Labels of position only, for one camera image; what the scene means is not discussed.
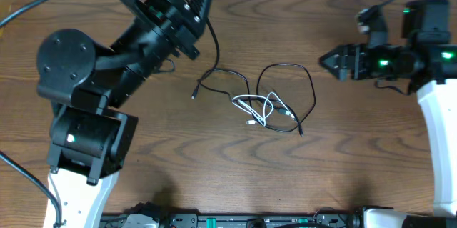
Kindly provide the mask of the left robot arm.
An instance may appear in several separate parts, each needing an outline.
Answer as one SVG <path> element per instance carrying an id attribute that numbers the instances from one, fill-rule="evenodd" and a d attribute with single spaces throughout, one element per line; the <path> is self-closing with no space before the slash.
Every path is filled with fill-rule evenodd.
<path id="1" fill-rule="evenodd" d="M 121 106 L 170 56 L 199 55 L 212 0 L 119 1 L 134 20 L 111 46 L 61 29 L 39 47 L 37 92 L 54 114 L 46 227 L 99 224 L 138 123 Z"/>

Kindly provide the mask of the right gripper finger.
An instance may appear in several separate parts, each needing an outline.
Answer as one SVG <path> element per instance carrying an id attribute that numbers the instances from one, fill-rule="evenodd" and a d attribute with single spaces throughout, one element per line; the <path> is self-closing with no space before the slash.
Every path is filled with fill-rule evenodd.
<path id="1" fill-rule="evenodd" d="M 340 45 L 319 58 L 320 64 L 337 64 L 348 51 L 348 44 Z"/>
<path id="2" fill-rule="evenodd" d="M 336 78 L 339 81 L 345 81 L 347 80 L 348 76 L 348 71 L 347 69 L 341 68 L 338 65 L 334 64 L 326 64 L 326 63 L 320 63 L 321 67 L 323 67 L 326 71 L 328 71 L 334 78 Z"/>

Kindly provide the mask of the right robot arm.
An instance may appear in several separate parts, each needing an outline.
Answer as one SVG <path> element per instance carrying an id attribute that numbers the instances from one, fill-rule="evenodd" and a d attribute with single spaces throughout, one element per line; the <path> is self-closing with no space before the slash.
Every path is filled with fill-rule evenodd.
<path id="1" fill-rule="evenodd" d="M 368 34 L 365 44 L 337 46 L 318 60 L 338 80 L 409 81 L 423 113 L 434 177 L 433 215 L 397 212 L 390 207 L 359 207 L 347 227 L 456 226 L 456 45 L 448 30 L 447 0 L 416 0 L 403 11 L 404 46 L 388 43 L 381 7 L 358 15 Z"/>

